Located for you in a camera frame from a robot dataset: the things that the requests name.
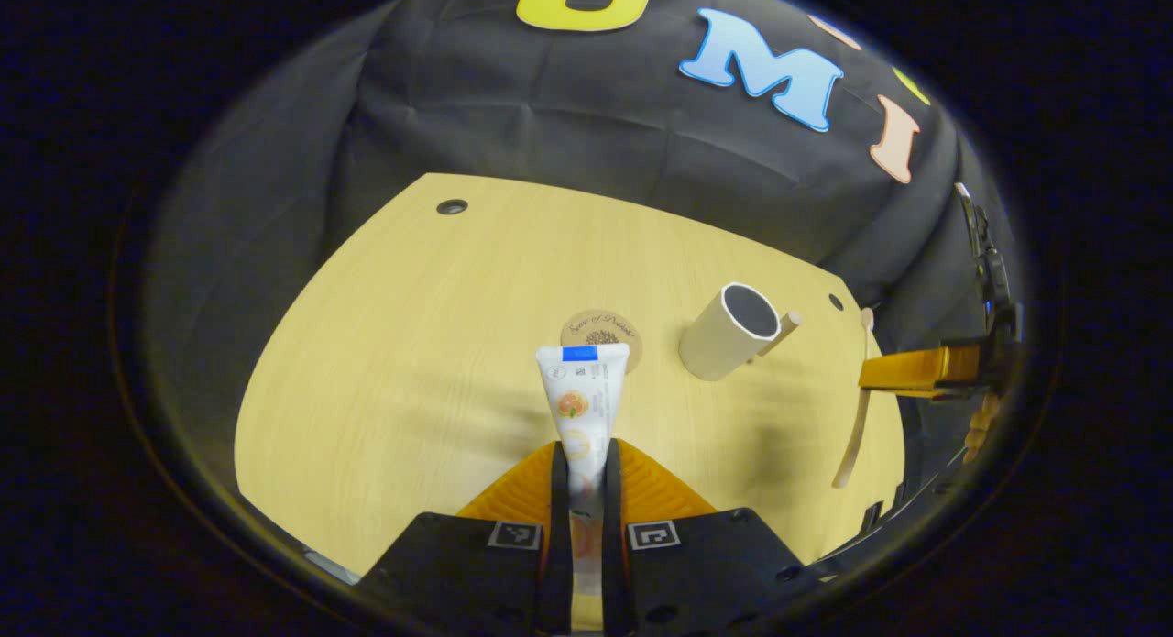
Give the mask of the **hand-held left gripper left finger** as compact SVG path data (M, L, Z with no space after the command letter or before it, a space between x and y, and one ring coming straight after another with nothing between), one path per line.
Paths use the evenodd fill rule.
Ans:
M406 636L563 636L572 626L568 463L548 443L463 511L411 520L355 584Z

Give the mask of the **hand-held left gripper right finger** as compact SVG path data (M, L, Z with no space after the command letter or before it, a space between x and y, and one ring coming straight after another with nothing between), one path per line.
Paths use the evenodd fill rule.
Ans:
M758 511L717 511L621 438L603 490L608 636L750 636L821 584Z

